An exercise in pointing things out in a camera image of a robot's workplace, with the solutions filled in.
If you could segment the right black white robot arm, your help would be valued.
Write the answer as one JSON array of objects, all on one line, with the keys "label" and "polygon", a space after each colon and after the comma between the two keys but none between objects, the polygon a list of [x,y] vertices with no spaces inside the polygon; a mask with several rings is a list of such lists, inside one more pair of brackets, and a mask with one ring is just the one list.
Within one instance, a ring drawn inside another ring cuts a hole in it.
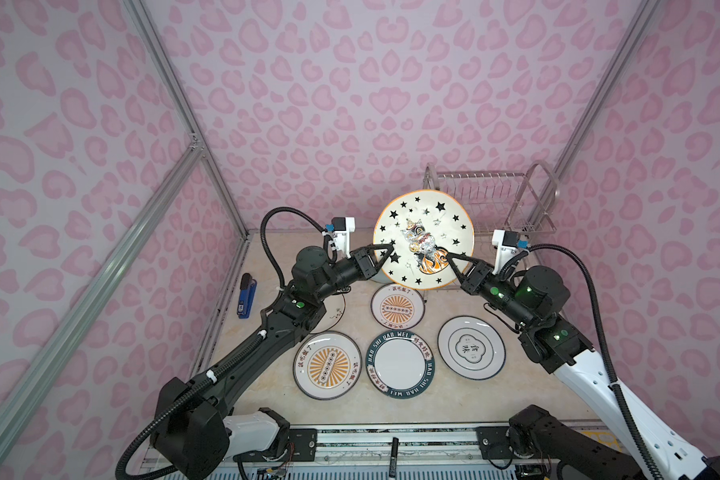
[{"label": "right black white robot arm", "polygon": [[520,251],[500,268],[462,254],[446,259],[461,289],[511,320],[527,357],[582,399],[626,450],[604,447],[531,405],[509,420],[512,452],[546,453],[590,479],[720,479],[720,456],[682,438],[618,378],[591,275],[584,279],[595,342],[563,317],[570,292],[556,270],[534,266],[514,280],[514,267],[528,254]]}]

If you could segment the cat and stars plate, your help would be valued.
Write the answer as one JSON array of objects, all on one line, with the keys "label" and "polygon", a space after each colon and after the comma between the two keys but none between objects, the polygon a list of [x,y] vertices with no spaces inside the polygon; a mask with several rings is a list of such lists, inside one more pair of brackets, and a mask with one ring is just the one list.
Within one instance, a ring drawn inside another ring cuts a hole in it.
[{"label": "cat and stars plate", "polygon": [[373,242],[395,247],[385,268],[391,281],[411,289],[433,290],[457,281],[446,254],[472,255],[475,229],[454,197],[422,189],[393,199],[381,211]]}]

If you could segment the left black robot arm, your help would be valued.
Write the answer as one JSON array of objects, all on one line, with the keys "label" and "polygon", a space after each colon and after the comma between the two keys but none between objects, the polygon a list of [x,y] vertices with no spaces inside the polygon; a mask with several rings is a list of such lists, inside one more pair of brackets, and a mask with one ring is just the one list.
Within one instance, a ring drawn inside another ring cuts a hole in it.
[{"label": "left black robot arm", "polygon": [[161,389],[154,420],[133,444],[149,442],[169,464],[147,478],[179,472],[188,479],[205,479],[225,458],[251,452],[280,459],[289,422],[270,408],[236,415],[237,400],[314,330],[326,313],[326,298],[371,279],[393,254],[391,244],[372,244],[332,262],[319,246],[302,249],[290,282],[262,310],[256,331],[205,372],[187,382],[174,378]]}]

